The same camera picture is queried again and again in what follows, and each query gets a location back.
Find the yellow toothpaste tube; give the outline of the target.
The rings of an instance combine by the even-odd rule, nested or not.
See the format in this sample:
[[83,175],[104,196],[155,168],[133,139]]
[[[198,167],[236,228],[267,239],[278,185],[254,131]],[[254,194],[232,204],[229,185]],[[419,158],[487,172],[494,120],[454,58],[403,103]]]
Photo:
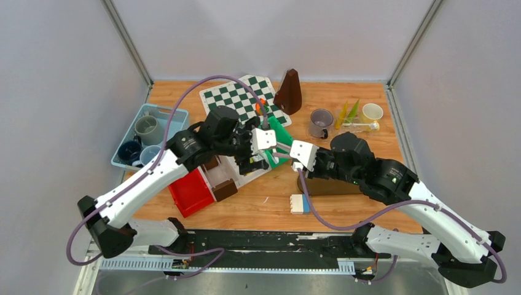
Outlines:
[[337,117],[336,117],[336,120],[335,120],[335,124],[334,124],[334,127],[336,130],[339,130],[346,118],[346,115],[347,115],[347,109],[348,109],[348,102],[346,102],[343,106],[342,106],[342,109],[339,111]]

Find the cream mug yellow handle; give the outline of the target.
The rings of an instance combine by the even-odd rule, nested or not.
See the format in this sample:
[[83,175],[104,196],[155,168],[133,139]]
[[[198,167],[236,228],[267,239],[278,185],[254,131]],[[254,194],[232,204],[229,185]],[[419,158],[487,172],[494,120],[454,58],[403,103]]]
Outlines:
[[383,117],[383,109],[375,103],[367,103],[362,107],[362,123],[370,124],[379,121]]

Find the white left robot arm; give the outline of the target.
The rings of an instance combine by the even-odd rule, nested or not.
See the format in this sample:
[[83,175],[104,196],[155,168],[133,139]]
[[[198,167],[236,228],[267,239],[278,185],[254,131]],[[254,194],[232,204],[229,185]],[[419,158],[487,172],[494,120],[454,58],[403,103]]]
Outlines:
[[242,175],[265,169],[266,161],[251,163],[253,131],[259,117],[239,122],[236,110],[219,106],[171,137],[162,154],[143,166],[120,186],[96,199],[85,196],[77,206],[87,218],[90,232],[104,258],[114,258],[132,246],[158,245],[174,254],[183,253],[188,237],[175,218],[151,221],[133,218],[134,213],[171,183],[185,177],[217,155],[234,157]]

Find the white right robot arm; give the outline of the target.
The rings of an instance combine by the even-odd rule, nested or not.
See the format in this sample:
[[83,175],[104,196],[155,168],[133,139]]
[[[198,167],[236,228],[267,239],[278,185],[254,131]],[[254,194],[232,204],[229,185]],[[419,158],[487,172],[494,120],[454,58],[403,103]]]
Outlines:
[[399,210],[424,229],[423,234],[405,234],[376,226],[373,218],[367,218],[348,227],[354,254],[388,253],[413,259],[465,288],[506,281],[499,256],[505,236],[465,221],[404,164],[376,157],[366,140],[346,132],[336,136],[329,148],[295,141],[290,155],[301,181],[319,178],[354,184],[383,203],[386,211]]

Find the light blue mug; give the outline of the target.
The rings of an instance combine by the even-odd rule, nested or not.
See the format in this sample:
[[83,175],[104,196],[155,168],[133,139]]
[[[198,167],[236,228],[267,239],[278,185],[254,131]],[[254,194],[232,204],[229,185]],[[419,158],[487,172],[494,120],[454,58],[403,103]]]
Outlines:
[[159,145],[152,145],[145,147],[139,157],[138,160],[132,162],[132,167],[143,167],[151,162],[160,152],[161,147]]

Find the purple mug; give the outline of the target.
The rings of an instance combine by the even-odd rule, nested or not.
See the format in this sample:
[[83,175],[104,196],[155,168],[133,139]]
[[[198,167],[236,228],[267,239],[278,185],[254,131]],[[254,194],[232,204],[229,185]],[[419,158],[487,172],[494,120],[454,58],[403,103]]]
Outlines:
[[334,116],[327,109],[316,109],[310,115],[309,135],[322,140],[328,139]]

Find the white toothbrush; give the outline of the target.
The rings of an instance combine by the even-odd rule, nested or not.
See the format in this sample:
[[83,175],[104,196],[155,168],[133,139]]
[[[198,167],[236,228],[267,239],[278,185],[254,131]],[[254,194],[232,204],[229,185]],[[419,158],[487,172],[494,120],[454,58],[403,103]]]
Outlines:
[[357,132],[372,132],[379,131],[380,124],[376,121],[371,123],[343,123],[342,127],[356,130]]

